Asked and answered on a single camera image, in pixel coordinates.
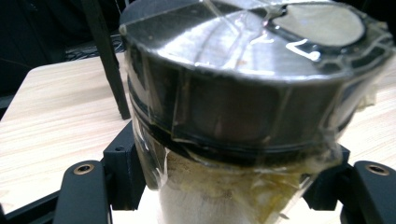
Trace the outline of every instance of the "wooden table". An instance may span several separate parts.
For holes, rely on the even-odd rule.
[[[123,55],[118,55],[121,66]],[[126,87],[126,73],[121,75]],[[370,160],[396,169],[396,59],[378,83],[377,103],[358,113],[340,142],[351,163]],[[63,173],[102,152],[128,123],[122,120],[99,58],[32,70],[0,122],[0,203],[6,213],[61,186]],[[155,223],[157,194],[146,190],[137,212],[115,223]],[[338,212],[309,211],[302,200],[286,223],[339,223]]]

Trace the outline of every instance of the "clear plastic wrap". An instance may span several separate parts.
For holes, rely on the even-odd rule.
[[[136,1],[120,33],[167,224],[276,221],[340,161],[337,138],[392,55],[376,21],[325,1]]]

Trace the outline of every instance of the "light wood surface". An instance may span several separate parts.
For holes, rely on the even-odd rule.
[[[123,55],[118,58],[127,90]],[[340,143],[352,151],[351,163],[377,161],[396,169],[396,59],[376,98]],[[32,70],[0,122],[0,203],[6,213],[58,190],[76,162],[100,160],[128,121],[120,117],[99,58]],[[157,194],[146,190],[140,209],[115,213],[114,223],[155,223],[157,206]],[[339,211],[309,211],[302,200],[290,217],[286,223],[339,223]]]

